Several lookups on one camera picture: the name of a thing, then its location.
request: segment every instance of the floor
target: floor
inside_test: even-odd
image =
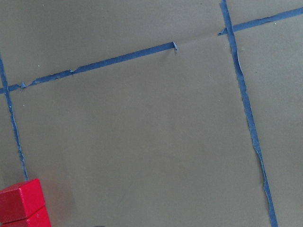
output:
[[[227,0],[239,24],[303,7]],[[220,0],[3,0],[0,53],[53,227],[269,227]],[[235,32],[280,227],[303,223],[303,15]],[[130,52],[168,49],[35,86]],[[23,181],[0,94],[0,188]]]

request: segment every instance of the red wooden block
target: red wooden block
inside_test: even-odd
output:
[[[0,222],[28,218],[44,205],[39,179],[14,184],[0,191]]]
[[[29,218],[9,222],[4,224],[2,227],[51,227],[51,223],[49,221],[46,208],[42,207]]]

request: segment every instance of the tape strip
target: tape strip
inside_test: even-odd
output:
[[[26,168],[26,165],[25,165],[23,150],[22,150],[22,147],[21,147],[21,144],[20,144],[19,132],[18,132],[18,128],[17,128],[17,124],[16,124],[16,120],[15,120],[13,103],[12,103],[11,98],[10,98],[8,82],[6,80],[4,65],[3,65],[3,61],[2,61],[1,56],[0,56],[0,76],[1,76],[2,85],[3,85],[2,90],[3,90],[3,93],[5,94],[6,103],[8,105],[8,109],[9,109],[9,113],[10,113],[10,121],[11,121],[11,125],[12,125],[14,135],[15,135],[15,140],[16,140],[16,144],[17,144],[17,148],[18,148],[21,167],[22,167],[22,170],[23,170],[24,180],[28,181],[27,168]]]
[[[263,180],[264,180],[263,188],[265,190],[267,200],[268,200],[270,223],[271,223],[272,227],[278,227],[274,204],[273,204],[273,200],[272,200],[271,193],[270,193],[270,188],[269,188],[267,175],[266,175],[266,171],[265,171],[265,166],[264,166],[264,162],[263,162],[263,157],[262,157],[262,153],[261,153],[261,147],[260,147],[260,143],[259,143],[259,139],[258,139],[257,129],[256,129],[253,115],[252,115],[250,99],[246,92],[246,84],[245,84],[245,80],[244,80],[244,75],[243,75],[243,72],[241,70],[241,66],[239,63],[237,43],[236,43],[236,39],[235,39],[234,32],[232,29],[232,21],[231,21],[230,14],[229,14],[229,11],[227,8],[226,0],[222,0],[221,8],[222,8],[225,25],[227,28],[229,43],[230,43],[230,46],[232,49],[233,63],[234,63],[237,78],[238,78],[238,83],[239,83],[239,87],[240,87],[240,91],[241,91],[241,96],[243,99],[243,105],[244,105],[246,118],[248,121],[248,126],[250,129],[250,136],[252,139],[253,147],[256,151],[256,154],[257,154],[257,156],[260,160],[260,164],[261,164],[262,175],[263,175]]]
[[[265,18],[262,18],[262,19],[256,19],[256,20],[248,21],[248,22],[241,23],[241,24],[238,24],[238,25],[234,25],[232,28],[233,28],[234,32],[237,32],[237,31],[244,30],[246,28],[259,26],[259,25],[262,25],[262,24],[265,24],[265,23],[268,23],[268,22],[282,20],[282,19],[286,19],[286,18],[289,18],[289,17],[295,17],[295,16],[298,16],[298,15],[301,15],[301,14],[303,14],[303,7],[298,8],[298,9],[294,9],[294,10],[290,10],[290,11],[287,11],[287,12],[279,13],[279,14],[276,14],[276,15],[271,16],[271,17],[265,17]],[[226,34],[227,34],[227,28],[225,28],[221,32],[219,32],[218,35],[226,35]]]
[[[66,70],[66,71],[62,71],[62,72],[58,72],[52,75],[48,75],[45,77],[40,77],[35,79],[33,82],[31,82],[28,86],[25,85],[25,83],[21,83],[19,84],[14,84],[8,87],[9,91],[15,91],[17,89],[24,89],[26,87],[30,87],[39,83],[45,83],[48,81],[53,81],[55,79],[59,79],[59,78],[64,78],[67,76],[71,76],[77,73],[81,73],[81,72],[86,72],[86,71],[90,71],[90,70],[94,70],[94,69],[98,69],[98,68],[102,68],[108,65],[113,65],[113,64],[117,64],[123,61],[127,61],[127,60],[131,60],[131,59],[135,59],[135,58],[139,58],[139,57],[143,57],[145,55],[150,55],[153,53],[157,53],[157,52],[161,52],[161,51],[165,51],[165,50],[169,50],[169,49],[175,49],[175,51],[178,51],[178,47],[176,45],[175,42],[170,42],[167,44],[162,44],[159,46],[154,46],[148,49],[144,49],[144,50],[140,50],[140,51],[136,51],[133,53],[128,53],[125,55],[121,55],[115,58],[111,58],[111,59],[107,59],[107,60],[103,60],[103,61],[99,61],[96,63],[92,63],[89,65],[84,65],[84,66],[80,66],[78,67],[75,71],[72,70]],[[5,93],[5,88],[0,88],[0,94],[4,94]]]

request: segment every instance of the torn tape edge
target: torn tape edge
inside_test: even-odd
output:
[[[237,25],[234,25],[232,28],[233,28],[234,32],[238,32],[238,31],[241,31],[241,30],[244,30],[247,28],[256,27],[259,25],[263,25],[265,23],[283,20],[283,19],[290,18],[290,17],[295,17],[295,16],[298,16],[301,14],[303,14],[303,7],[298,8],[298,9],[293,9],[290,11],[286,11],[283,13],[278,13],[278,14],[270,16],[270,17],[265,17],[262,19],[255,19],[255,20],[251,20],[251,21],[244,22],[241,24],[237,24]],[[218,33],[218,35],[226,35],[226,34],[227,34],[227,28],[223,29],[221,32]]]
[[[222,9],[222,14],[223,14],[223,18],[224,18],[224,21],[225,21],[225,25],[226,25],[226,28],[227,28],[229,43],[230,43],[230,46],[231,46],[231,49],[232,49],[232,58],[233,58],[235,71],[236,71],[237,78],[238,78],[238,83],[239,83],[241,96],[242,96],[242,100],[243,100],[245,115],[246,115],[246,118],[247,118],[249,130],[250,130],[250,136],[251,136],[251,139],[252,139],[252,143],[253,143],[253,147],[255,149],[255,152],[256,152],[259,160],[260,160],[260,165],[261,165],[261,170],[262,170],[262,175],[263,175],[263,180],[264,180],[263,188],[264,188],[264,191],[265,191],[265,194],[266,194],[266,197],[267,197],[267,201],[268,201],[268,210],[269,210],[270,223],[271,223],[272,227],[278,227],[278,223],[277,223],[277,220],[276,220],[275,209],[274,209],[274,204],[273,204],[273,200],[272,200],[271,193],[270,193],[270,187],[269,187],[269,184],[268,184],[267,174],[266,174],[266,171],[265,171],[265,166],[264,166],[264,161],[263,161],[263,157],[262,157],[261,147],[260,147],[260,143],[259,143],[259,139],[258,139],[257,129],[256,129],[256,125],[255,125],[253,115],[252,115],[252,110],[251,110],[251,106],[250,106],[250,99],[249,99],[249,96],[246,92],[246,84],[245,84],[244,74],[241,70],[241,66],[240,66],[240,62],[239,62],[238,47],[237,47],[236,39],[235,39],[235,36],[234,36],[232,21],[231,21],[230,14],[229,14],[229,11],[228,11],[228,8],[227,8],[226,0],[222,0],[221,9]]]
[[[24,180],[28,181],[29,178],[28,178],[27,168],[26,168],[26,164],[25,164],[25,158],[24,158],[23,150],[22,150],[21,143],[20,143],[18,127],[17,127],[17,123],[15,120],[13,103],[10,98],[10,94],[9,94],[10,90],[8,87],[8,82],[7,82],[5,70],[4,70],[4,64],[3,64],[3,60],[1,58],[1,56],[0,56],[0,77],[1,77],[2,85],[3,85],[3,88],[1,90],[5,94],[6,103],[8,105],[8,109],[9,109],[9,113],[10,113],[10,121],[11,121],[11,125],[12,125],[13,131],[14,131],[15,141],[16,141],[17,148],[18,148],[19,159],[21,162]]]
[[[146,55],[150,55],[150,54],[153,54],[153,53],[157,53],[157,52],[161,52],[161,51],[165,51],[165,50],[169,50],[169,49],[174,49],[177,52],[178,51],[178,46],[175,42],[170,42],[170,43],[154,46],[154,47],[147,48],[147,49],[144,49],[144,50],[135,51],[135,52],[132,52],[132,53],[120,55],[118,57],[114,57],[114,58],[106,59],[106,60],[103,60],[103,61],[98,61],[98,62],[95,62],[95,63],[91,63],[91,64],[88,64],[88,65],[80,66],[76,70],[65,70],[65,71],[58,72],[58,73],[55,73],[55,74],[52,74],[52,75],[40,77],[40,78],[37,78],[37,79],[33,80],[28,86],[24,82],[22,82],[21,85],[14,84],[14,85],[9,86],[8,89],[9,89],[9,91],[24,89],[26,87],[37,85],[37,84],[40,84],[40,83],[53,81],[53,80],[64,78],[64,77],[67,77],[67,76],[71,76],[71,75],[74,75],[74,74],[77,74],[77,73],[82,73],[82,72],[102,68],[102,67],[105,67],[105,66],[108,66],[108,65],[117,64],[117,63],[120,63],[120,62],[123,62],[123,61],[128,61],[128,60],[131,60],[131,59],[143,57],[143,56],[146,56]],[[5,89],[4,88],[0,88],[0,94],[5,94]]]

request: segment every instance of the blue painter's tape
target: blue painter's tape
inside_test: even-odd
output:
[[[273,22],[273,21],[277,21],[277,20],[282,20],[282,19],[286,19],[289,17],[295,17],[298,15],[303,14],[303,7],[302,8],[298,8],[298,9],[294,9],[294,10],[290,10],[287,12],[283,12],[283,13],[279,13],[276,14],[274,16],[271,17],[265,17],[262,19],[257,19],[257,20],[252,20],[252,21],[248,21],[245,23],[241,23],[238,25],[234,25],[233,31],[237,32],[237,31],[241,31],[244,30],[246,28],[250,28],[250,27],[255,27],[255,26],[259,26],[268,22]],[[227,34],[227,28],[223,29],[218,35],[226,35]]]
[[[226,25],[226,28],[227,28],[229,43],[230,43],[230,46],[231,46],[231,49],[232,49],[233,63],[234,63],[237,78],[238,78],[238,83],[239,83],[239,87],[240,87],[240,91],[241,91],[241,96],[242,96],[242,99],[243,99],[243,105],[244,105],[246,118],[247,118],[247,121],[248,121],[248,126],[249,126],[249,129],[250,129],[250,136],[251,136],[251,139],[252,139],[253,147],[256,151],[256,154],[257,154],[257,156],[260,160],[260,164],[261,164],[262,175],[263,175],[263,180],[264,180],[263,188],[264,188],[264,191],[265,191],[266,196],[267,196],[267,201],[268,201],[268,206],[269,206],[270,223],[271,223],[272,227],[278,227],[278,223],[277,223],[277,220],[276,220],[275,209],[274,209],[274,204],[273,204],[273,200],[272,200],[271,193],[270,193],[270,188],[269,188],[269,184],[268,184],[268,180],[267,180],[264,161],[263,161],[263,157],[262,157],[262,153],[261,153],[261,147],[260,147],[260,143],[259,143],[259,139],[258,139],[257,129],[256,129],[256,125],[255,125],[253,115],[252,115],[252,110],[251,110],[251,106],[250,106],[250,99],[249,99],[248,94],[246,92],[246,84],[245,84],[245,80],[244,80],[244,75],[243,75],[243,72],[241,70],[241,66],[240,66],[240,63],[239,63],[237,43],[236,43],[236,39],[235,39],[235,36],[234,36],[234,32],[233,32],[233,28],[232,28],[232,21],[231,21],[230,14],[229,14],[229,11],[228,11],[228,8],[227,8],[226,0],[222,0],[221,8],[222,8],[222,13],[223,13],[225,25]]]
[[[56,74],[53,74],[53,75],[37,78],[30,85],[28,85],[28,87],[39,84],[39,83],[45,83],[45,82],[52,81],[52,80],[55,80],[55,79],[64,78],[64,77],[74,75],[74,74],[77,74],[77,73],[86,72],[86,71],[89,71],[89,70],[94,70],[94,69],[102,68],[102,67],[105,67],[105,66],[108,66],[108,65],[120,63],[120,62],[123,62],[123,61],[143,57],[145,55],[161,52],[161,51],[172,49],[172,48],[174,48],[176,51],[178,50],[178,49],[176,49],[176,44],[174,42],[171,42],[171,43],[162,44],[162,45],[159,45],[159,46],[154,46],[154,47],[144,49],[144,50],[141,50],[141,51],[128,53],[128,54],[121,55],[121,56],[111,58],[111,59],[107,59],[107,60],[104,60],[104,61],[99,61],[99,62],[92,63],[92,64],[89,64],[89,65],[80,66],[76,70],[66,70],[66,71],[59,72],[59,73],[56,73]]]
[[[15,121],[13,103],[12,103],[11,98],[10,98],[8,82],[6,80],[4,65],[3,65],[3,61],[2,61],[1,56],[0,56],[0,76],[1,76],[2,84],[3,84],[3,89],[2,90],[3,90],[3,93],[5,94],[6,103],[8,105],[8,109],[9,109],[9,113],[10,113],[11,125],[12,125],[14,135],[15,135],[15,140],[16,140],[16,144],[17,144],[17,148],[18,148],[19,159],[20,159],[20,162],[21,162],[24,179],[26,181],[28,181],[27,168],[26,168],[26,165],[25,165],[25,159],[24,159],[22,147],[21,147],[21,144],[20,144],[17,124],[16,124],[16,121]]]

